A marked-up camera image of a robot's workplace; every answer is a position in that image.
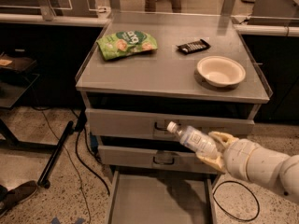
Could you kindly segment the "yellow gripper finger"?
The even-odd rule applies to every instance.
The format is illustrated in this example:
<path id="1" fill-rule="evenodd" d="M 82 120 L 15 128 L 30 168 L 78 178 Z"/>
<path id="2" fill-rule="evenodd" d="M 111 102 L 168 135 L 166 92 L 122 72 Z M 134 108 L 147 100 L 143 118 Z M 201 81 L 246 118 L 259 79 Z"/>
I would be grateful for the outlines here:
<path id="1" fill-rule="evenodd" d="M 223 148 L 228 148 L 232 143 L 238 140 L 237 137 L 232 136 L 229 133 L 222 132 L 210 132 L 208 134 L 216 143 L 220 144 Z"/>
<path id="2" fill-rule="evenodd" d="M 209 165 L 210 167 L 214 168 L 215 170 L 222 172 L 222 173 L 226 173 L 226 167 L 224 164 L 224 160 L 222 155 L 220 154 L 220 152 L 217 153 L 217 156 L 215 158 L 210 158 L 210 157 L 206 157 L 203 156 L 199 153 L 196 154 L 196 157 L 203 163 Z"/>

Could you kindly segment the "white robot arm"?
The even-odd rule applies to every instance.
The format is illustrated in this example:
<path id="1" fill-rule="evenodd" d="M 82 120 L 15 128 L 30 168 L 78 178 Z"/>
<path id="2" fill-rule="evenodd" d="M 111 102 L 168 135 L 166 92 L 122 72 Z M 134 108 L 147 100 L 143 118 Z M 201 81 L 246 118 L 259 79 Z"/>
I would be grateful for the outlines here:
<path id="1" fill-rule="evenodd" d="M 290 202 L 299 203 L 299 155 L 290 156 L 228 133 L 208 135 L 220 151 L 216 158 L 198 153 L 200 161 L 233 178 L 254 183 Z"/>

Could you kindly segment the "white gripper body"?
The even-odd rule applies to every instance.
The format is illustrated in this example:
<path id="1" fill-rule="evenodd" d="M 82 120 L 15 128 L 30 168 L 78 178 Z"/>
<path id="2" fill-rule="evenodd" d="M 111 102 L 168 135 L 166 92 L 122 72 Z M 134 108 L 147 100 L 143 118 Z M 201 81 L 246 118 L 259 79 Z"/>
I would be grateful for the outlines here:
<path id="1" fill-rule="evenodd" d="M 223 153 L 227 172 L 234 178 L 248 181 L 247 164 L 253 151 L 261 146 L 248 139 L 238 139 Z"/>

